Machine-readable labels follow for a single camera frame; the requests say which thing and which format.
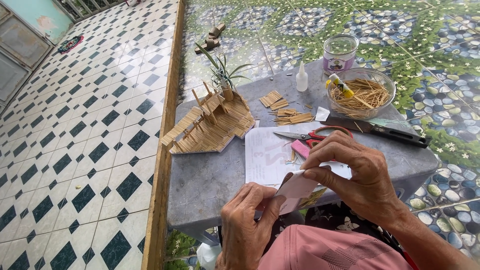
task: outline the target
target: wrinkled hand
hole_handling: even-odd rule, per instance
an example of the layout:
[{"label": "wrinkled hand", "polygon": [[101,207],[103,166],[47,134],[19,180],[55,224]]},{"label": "wrinkled hand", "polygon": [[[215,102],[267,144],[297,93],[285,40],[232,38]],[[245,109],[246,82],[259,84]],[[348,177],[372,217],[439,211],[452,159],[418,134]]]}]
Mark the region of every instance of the wrinkled hand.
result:
[{"label": "wrinkled hand", "polygon": [[[318,167],[332,159],[351,168],[350,180]],[[357,143],[341,131],[332,132],[312,148],[301,169],[306,169],[304,177],[332,189],[357,214],[381,227],[399,213],[408,212],[395,194],[383,153]]]},{"label": "wrinkled hand", "polygon": [[[257,183],[244,184],[221,212],[222,252],[216,260],[216,270],[255,270],[278,218],[285,197],[275,195],[276,189]],[[263,211],[258,222],[255,210]]]}]

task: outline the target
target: metal railing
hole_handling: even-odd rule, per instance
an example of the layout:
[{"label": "metal railing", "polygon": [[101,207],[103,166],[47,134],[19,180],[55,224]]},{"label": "metal railing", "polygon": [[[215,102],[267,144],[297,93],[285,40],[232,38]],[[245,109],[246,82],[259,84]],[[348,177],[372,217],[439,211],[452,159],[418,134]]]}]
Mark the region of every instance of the metal railing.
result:
[{"label": "metal railing", "polygon": [[71,17],[74,23],[118,5],[123,0],[55,0],[57,5]]}]

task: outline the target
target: knife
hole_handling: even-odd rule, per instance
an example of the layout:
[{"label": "knife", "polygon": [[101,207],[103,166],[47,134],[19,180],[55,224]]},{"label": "knife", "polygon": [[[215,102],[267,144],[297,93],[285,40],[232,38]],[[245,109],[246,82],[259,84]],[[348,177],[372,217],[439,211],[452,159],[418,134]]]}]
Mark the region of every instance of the knife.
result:
[{"label": "knife", "polygon": [[336,125],[336,126],[345,127],[347,129],[353,129],[353,130],[357,130],[365,133],[370,133],[376,136],[395,140],[397,142],[401,142],[405,144],[414,145],[420,148],[427,148],[428,144],[432,140],[431,136],[425,136],[425,138],[422,138],[418,135],[414,135],[398,129],[379,126],[376,124],[371,124],[369,122],[360,121],[360,120],[335,117],[331,115],[328,116],[326,121],[320,121],[320,123],[326,124],[326,125]]}]

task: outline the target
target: light blue wall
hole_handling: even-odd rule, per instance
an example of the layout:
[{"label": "light blue wall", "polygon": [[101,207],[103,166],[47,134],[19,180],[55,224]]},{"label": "light blue wall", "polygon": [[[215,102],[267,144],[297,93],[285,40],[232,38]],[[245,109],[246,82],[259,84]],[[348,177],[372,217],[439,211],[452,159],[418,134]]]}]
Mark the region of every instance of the light blue wall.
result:
[{"label": "light blue wall", "polygon": [[61,43],[72,25],[70,17],[53,2],[55,0],[2,1],[53,44]]}]

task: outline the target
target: pink eraser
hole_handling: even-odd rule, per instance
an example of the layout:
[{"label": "pink eraser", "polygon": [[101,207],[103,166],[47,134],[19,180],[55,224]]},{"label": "pink eraser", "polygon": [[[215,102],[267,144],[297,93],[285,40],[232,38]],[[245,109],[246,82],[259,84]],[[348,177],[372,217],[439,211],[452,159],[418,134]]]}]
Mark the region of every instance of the pink eraser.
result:
[{"label": "pink eraser", "polygon": [[301,143],[301,141],[295,140],[291,144],[291,147],[293,151],[297,152],[302,158],[307,159],[310,149],[306,147],[303,143]]}]

